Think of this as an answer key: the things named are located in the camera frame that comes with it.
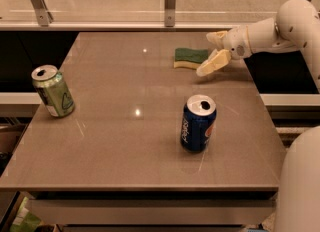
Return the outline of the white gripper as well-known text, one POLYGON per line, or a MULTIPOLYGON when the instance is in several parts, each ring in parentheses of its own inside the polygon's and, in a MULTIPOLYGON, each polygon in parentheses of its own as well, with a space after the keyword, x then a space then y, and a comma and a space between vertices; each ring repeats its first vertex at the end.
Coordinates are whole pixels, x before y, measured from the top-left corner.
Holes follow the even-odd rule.
POLYGON ((248 58, 252 55, 249 46, 247 26, 236 27, 228 32, 210 32, 206 35, 206 38, 218 50, 215 49, 208 59, 196 69, 196 74, 199 77, 207 76, 214 71, 225 67, 229 64, 231 57, 234 60, 239 60, 248 58))

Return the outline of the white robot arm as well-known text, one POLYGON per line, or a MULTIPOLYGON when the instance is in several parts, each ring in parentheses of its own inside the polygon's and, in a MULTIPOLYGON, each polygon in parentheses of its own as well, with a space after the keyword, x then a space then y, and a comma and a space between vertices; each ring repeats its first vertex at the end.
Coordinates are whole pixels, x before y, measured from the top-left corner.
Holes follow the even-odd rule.
MULTIPOLYGON (((197 68, 202 77, 254 53, 301 52, 312 79, 320 77, 320 19, 307 0, 289 0, 275 18, 207 35, 216 46, 197 68)), ((300 134, 284 159, 273 232, 320 232, 320 127, 300 134)))

